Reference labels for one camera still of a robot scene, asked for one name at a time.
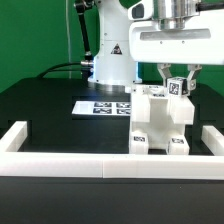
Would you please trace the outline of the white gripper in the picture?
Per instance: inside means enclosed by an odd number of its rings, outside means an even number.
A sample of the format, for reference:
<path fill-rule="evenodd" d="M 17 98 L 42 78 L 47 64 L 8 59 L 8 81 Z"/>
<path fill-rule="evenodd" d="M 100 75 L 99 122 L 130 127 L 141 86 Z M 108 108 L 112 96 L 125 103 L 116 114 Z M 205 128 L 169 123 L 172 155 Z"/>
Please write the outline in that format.
<path fill-rule="evenodd" d="M 201 65 L 224 65 L 224 2 L 140 1 L 128 9 L 128 18 L 133 59 L 191 64 L 189 92 L 196 89 Z M 164 87 L 172 77 L 170 64 L 157 65 Z"/>

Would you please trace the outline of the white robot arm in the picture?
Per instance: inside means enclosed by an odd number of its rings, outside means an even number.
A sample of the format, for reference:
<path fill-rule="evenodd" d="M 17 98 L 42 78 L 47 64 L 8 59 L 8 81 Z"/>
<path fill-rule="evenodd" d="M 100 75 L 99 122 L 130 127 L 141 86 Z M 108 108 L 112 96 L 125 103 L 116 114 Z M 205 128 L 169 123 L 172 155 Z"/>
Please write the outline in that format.
<path fill-rule="evenodd" d="M 224 65 L 224 2 L 95 0 L 100 49 L 89 82 L 108 90 L 139 84 L 138 64 L 154 63 L 163 79 L 169 66 L 184 64 L 192 82 L 204 65 Z"/>

